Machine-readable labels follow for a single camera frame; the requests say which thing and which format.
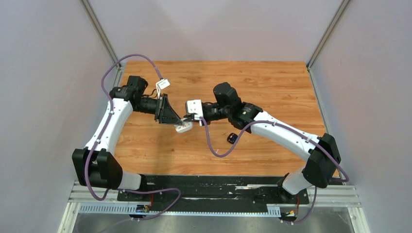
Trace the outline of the white earbud charging case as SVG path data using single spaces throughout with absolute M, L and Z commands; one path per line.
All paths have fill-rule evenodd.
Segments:
M 193 128 L 193 122 L 184 122 L 182 125 L 176 125 L 175 130 L 177 133 L 185 133 Z

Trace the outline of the black earbud charging case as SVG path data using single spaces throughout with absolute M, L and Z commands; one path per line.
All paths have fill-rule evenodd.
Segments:
M 227 140 L 228 143 L 234 145 L 235 142 L 237 141 L 238 137 L 239 136 L 236 133 L 230 133 L 226 140 Z

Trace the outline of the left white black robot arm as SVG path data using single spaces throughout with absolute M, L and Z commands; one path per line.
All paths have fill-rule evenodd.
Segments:
M 144 94 L 148 82 L 130 76 L 126 85 L 109 92 L 106 112 L 92 138 L 83 149 L 75 149 L 72 161 L 79 183 L 106 189 L 129 189 L 136 200 L 148 197 L 142 174 L 126 172 L 114 156 L 120 133 L 132 112 L 154 115 L 159 124 L 182 126 L 181 117 L 170 106 L 167 94 L 153 99 Z

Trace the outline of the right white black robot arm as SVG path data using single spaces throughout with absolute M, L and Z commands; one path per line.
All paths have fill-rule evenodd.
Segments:
M 262 108 L 244 102 L 229 83 L 216 85 L 213 89 L 215 102 L 188 100 L 186 118 L 208 128 L 212 121 L 227 119 L 239 135 L 245 132 L 268 138 L 298 155 L 305 165 L 287 173 L 278 184 L 278 198 L 291 202 L 297 194 L 308 187 L 326 188 L 340 169 L 340 152 L 336 139 L 325 133 L 323 136 L 307 133 L 271 116 Z

